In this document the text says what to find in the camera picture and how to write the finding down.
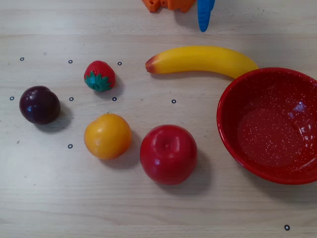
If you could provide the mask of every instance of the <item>strawberry leaves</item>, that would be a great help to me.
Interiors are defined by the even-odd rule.
[[[108,77],[102,78],[101,74],[95,76],[92,71],[90,72],[89,76],[86,75],[85,83],[88,87],[96,90],[97,92],[103,92],[111,89],[111,83],[108,82]]]

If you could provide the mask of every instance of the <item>bowl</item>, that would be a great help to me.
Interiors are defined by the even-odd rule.
[[[217,109],[220,137],[250,172],[272,182],[317,180],[317,81],[285,68],[234,80]]]

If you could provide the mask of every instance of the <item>bowl rim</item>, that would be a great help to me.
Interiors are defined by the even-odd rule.
[[[250,78],[256,74],[261,74],[261,73],[265,73],[265,72],[269,72],[269,71],[278,71],[281,73],[291,73],[293,75],[296,76],[300,76],[303,80],[306,80],[310,83],[312,83],[312,80],[315,81],[313,78],[309,77],[306,74],[300,73],[298,71],[295,70],[291,70],[291,69],[287,69],[287,68],[280,68],[280,67],[269,67],[269,68],[260,68],[260,69],[256,69],[253,71],[250,71],[248,73],[245,73],[243,75],[241,75],[240,77],[238,77],[237,79],[233,80],[229,86],[224,90],[219,103],[218,103],[218,108],[217,108],[217,115],[216,115],[216,120],[217,120],[217,127],[218,127],[218,132],[220,135],[220,138],[224,144],[224,146],[226,147],[226,149],[228,150],[228,152],[231,154],[231,156],[240,164],[242,165],[244,168],[246,168],[248,171],[250,171],[251,173],[265,179],[271,182],[275,182],[275,183],[280,183],[280,184],[289,184],[289,185],[300,185],[300,184],[307,184],[307,183],[311,183],[314,181],[317,181],[317,175],[316,176],[311,176],[310,178],[303,178],[303,179],[286,179],[286,178],[278,178],[275,176],[271,176],[268,175],[258,169],[256,169],[255,167],[253,167],[252,165],[250,165],[246,160],[244,160],[243,158],[241,158],[235,151],[234,149],[231,147],[229,141],[227,140],[225,134],[224,134],[224,130],[223,130],[223,125],[222,125],[222,121],[221,121],[221,116],[222,116],[222,112],[223,112],[223,102],[225,101],[225,99],[227,98],[229,92],[231,91],[231,89],[233,87],[235,87],[237,84],[241,83],[242,81],[244,81],[246,78]]]

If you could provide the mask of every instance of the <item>apple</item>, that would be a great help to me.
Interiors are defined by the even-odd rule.
[[[47,124],[59,115],[60,103],[57,96],[47,87],[34,86],[22,94],[20,111],[31,123]]]
[[[185,181],[197,163],[193,136],[176,125],[160,125],[143,139],[140,160],[145,173],[155,182],[175,185]]]

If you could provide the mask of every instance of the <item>orange fruit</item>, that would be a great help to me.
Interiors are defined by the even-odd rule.
[[[127,151],[132,132],[129,124],[116,114],[104,114],[91,122],[85,131],[87,149],[101,160],[111,160]]]

